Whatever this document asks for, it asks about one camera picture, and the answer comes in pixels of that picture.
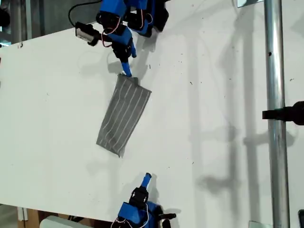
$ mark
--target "white table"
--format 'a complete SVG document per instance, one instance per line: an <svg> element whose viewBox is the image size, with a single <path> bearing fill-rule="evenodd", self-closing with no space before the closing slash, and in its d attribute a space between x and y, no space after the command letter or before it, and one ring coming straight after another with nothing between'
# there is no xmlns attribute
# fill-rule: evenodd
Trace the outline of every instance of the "white table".
<svg viewBox="0 0 304 228"><path fill-rule="evenodd" d="M0 49L0 203L114 220L153 174L174 228L272 223L263 4L173 0L165 31L134 37L152 90L122 159L95 144L120 64L73 29ZM286 104L304 100L304 2L284 1ZM304 129L287 124L292 228L304 208Z"/></svg>

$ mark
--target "cable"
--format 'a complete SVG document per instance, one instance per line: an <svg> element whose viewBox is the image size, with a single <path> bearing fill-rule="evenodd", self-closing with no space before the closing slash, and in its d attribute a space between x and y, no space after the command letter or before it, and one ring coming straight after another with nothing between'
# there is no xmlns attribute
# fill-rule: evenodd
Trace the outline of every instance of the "cable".
<svg viewBox="0 0 304 228"><path fill-rule="evenodd" d="M142 12L142 26L140 27L140 29L143 28L143 11L141 10L141 12Z"/></svg>
<svg viewBox="0 0 304 228"><path fill-rule="evenodd" d="M75 8L78 7L78 6L91 5L91 4L96 4L96 3L100 3L100 2L102 2L102 0L92 1L92 2L85 2L85 3L80 3L80 4L77 4L77 5L72 6L72 8L71 8L71 9L69 10L69 12L68 12L68 19L69 19L71 25L72 25L73 27L75 27L75 24L74 24L74 23L72 22L72 20L71 20L71 12L72 12L73 9L75 9Z"/></svg>
<svg viewBox="0 0 304 228"><path fill-rule="evenodd" d="M153 17L150 13L147 13L150 17L151 17L151 22L149 22L149 24L151 24L153 22Z"/></svg>
<svg viewBox="0 0 304 228"><path fill-rule="evenodd" d="M149 222L149 211L148 211L148 204L146 204L146 211L147 211L147 221L145 222L145 224L143 224L141 227L139 227L139 228L144 228L147 224L148 224L148 222ZM126 219L124 219L123 221L118 221L118 218L116 218L113 222L112 222L112 224L111 224L111 227L110 228L112 228L112 226L114 225L114 223L116 223L116 222L118 222L118 223L124 223L124 222L127 222L128 224L129 224L129 226L131 227L131 228L133 228L132 226L131 226L131 224L129 223L129 221L128 220L126 220Z"/></svg>
<svg viewBox="0 0 304 228"><path fill-rule="evenodd" d="M112 44L110 44L110 45L108 45L108 46L105 45L105 42L104 42L104 39L103 39L103 35L104 35L104 33L105 33L105 30L106 30L106 29L104 29L103 32L102 32L102 34L101 34L101 41L102 41L102 43L103 43L103 46L106 47L106 48L108 48L108 47L112 46Z"/></svg>
<svg viewBox="0 0 304 228"><path fill-rule="evenodd" d="M118 218L116 218L116 219L114 220L114 222L112 222L110 228L112 228L113 224L116 223L116 222L118 222L118 223L124 223L125 221L126 221L126 220L124 219L123 221L120 222L120 221L118 221Z"/></svg>
<svg viewBox="0 0 304 228"><path fill-rule="evenodd" d="M114 33L114 32L117 30L117 28L118 28L118 26L119 26L119 24L120 24L120 20L121 20L121 18L119 18L116 27L115 27L111 32L105 33L105 30L106 30L106 29L112 29L112 28L106 28L106 29L103 30L103 32L102 32L102 34L101 34L101 41L102 41L104 47L108 48L108 47L112 46L112 44L110 44L110 45L108 45L108 46L105 45L105 42L104 42L104 39L103 39L103 34L110 35L110 34Z"/></svg>

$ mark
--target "white stripe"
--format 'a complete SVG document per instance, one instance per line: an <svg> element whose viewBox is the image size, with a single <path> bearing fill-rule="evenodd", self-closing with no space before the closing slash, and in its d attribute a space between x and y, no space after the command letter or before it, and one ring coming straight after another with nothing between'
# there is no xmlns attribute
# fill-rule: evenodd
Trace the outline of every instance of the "white stripe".
<svg viewBox="0 0 304 228"><path fill-rule="evenodd" d="M134 97L134 94L133 94L133 96L132 96L132 99L131 99L130 102L129 102L129 105L128 105L126 111L124 112L124 114L123 114L123 116L122 116L122 118L121 118L121 121L120 121L120 123L119 123L119 125L118 125L118 128L116 129L116 131L115 131L113 137L109 140L109 143L110 143L110 141L115 137L116 133L118 132L118 129L119 129L120 125L122 124L123 120L124 120L124 116L126 115L127 111L128 111L129 108L130 108L130 105L131 105L131 102L132 102L132 100L133 100L133 97Z"/></svg>
<svg viewBox="0 0 304 228"><path fill-rule="evenodd" d="M124 103L125 103L125 98L127 97L128 92L129 92L129 90L130 90L130 88L131 88L131 85L132 85L132 84L130 84L130 86L129 86L129 88L128 88L128 91L127 91L127 93L126 93L125 96L124 96L123 105L124 105ZM133 97L134 97L134 95L135 95L135 93L136 93L136 90L137 90L137 88L135 89L135 91L134 91L134 93L133 93L132 99L133 99ZM111 129L107 132L107 134L105 134L105 137L104 137L105 140L106 140L107 135L108 135L108 134L112 131L112 129L114 128L114 125L115 125L116 121L118 120L118 117L119 117L119 115L120 115L120 112L122 111L122 109L123 109L123 107L124 107L123 105L122 105L122 107L120 108L119 113L118 113L118 115L117 115L117 117L116 117L116 119L115 119L115 121L114 121L114 124L112 125Z"/></svg>
<svg viewBox="0 0 304 228"><path fill-rule="evenodd" d="M123 89L124 83L125 83L125 80L123 81L122 87L121 87L120 90L119 90L119 97L118 97L117 103L116 103L116 105L115 105L115 107L114 107L114 109L113 109L113 111L112 111L112 113L111 113L111 115L110 115L109 121L108 121L108 123L107 123L107 124L103 127L103 129L102 129L102 135L104 134L104 128L106 128L107 125L110 123L110 120L111 120L111 118L112 118L112 115L113 115L113 113L114 113L114 110L115 110L115 108L117 107L117 105L118 105L118 103L119 103L120 93L121 93L121 91L122 91L122 89Z"/></svg>
<svg viewBox="0 0 304 228"><path fill-rule="evenodd" d="M125 128L127 127L129 121L131 120L131 118L132 118L132 116L133 116L133 113L134 113L135 109L137 108L137 105L138 105L139 101L140 101L141 98L142 98L142 94L143 94L143 90L142 90L142 92L141 92L141 95L140 95L140 97L139 97L139 99L138 99L138 101L137 101L137 103L136 103L136 106L135 106L134 109L133 109L133 112L132 112L132 114L131 114L131 116L130 116L128 122L127 122L127 124L124 126L124 129L123 129L122 133L120 134L120 136L119 136L117 142L113 145L113 148L117 145L117 143L119 142L120 137L123 135Z"/></svg>

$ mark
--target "gray towel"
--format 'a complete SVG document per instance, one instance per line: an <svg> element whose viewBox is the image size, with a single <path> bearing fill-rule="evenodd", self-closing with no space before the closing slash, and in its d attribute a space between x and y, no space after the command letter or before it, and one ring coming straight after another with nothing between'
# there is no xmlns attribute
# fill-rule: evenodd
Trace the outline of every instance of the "gray towel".
<svg viewBox="0 0 304 228"><path fill-rule="evenodd" d="M137 78L119 75L114 94L101 124L97 145L122 155L141 118L151 91L138 85Z"/></svg>

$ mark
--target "red wire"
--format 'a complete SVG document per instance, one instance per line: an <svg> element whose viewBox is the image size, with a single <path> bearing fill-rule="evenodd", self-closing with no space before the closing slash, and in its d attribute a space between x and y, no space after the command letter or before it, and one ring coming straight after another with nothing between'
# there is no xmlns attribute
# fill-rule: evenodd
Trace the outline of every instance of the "red wire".
<svg viewBox="0 0 304 228"><path fill-rule="evenodd" d="M120 24L120 18L119 18L119 20L118 20L118 22L117 22L116 27L113 29L113 31L111 31L111 32L109 32L109 33L105 33L105 30L106 30L106 29L112 29L112 28L106 28L106 29L103 30L103 32L102 32L102 34L101 34L101 41L102 41L104 47L108 48L108 47L112 46L112 44L110 44L110 45L108 45L108 46L105 45L105 42L104 42L104 39L103 39L103 34L105 33L106 35L110 35L110 34L114 33L114 32L117 30L119 24Z"/></svg>
<svg viewBox="0 0 304 228"><path fill-rule="evenodd" d="M142 11L142 26L140 27L140 29L142 29L142 28L143 28L143 11Z"/></svg>

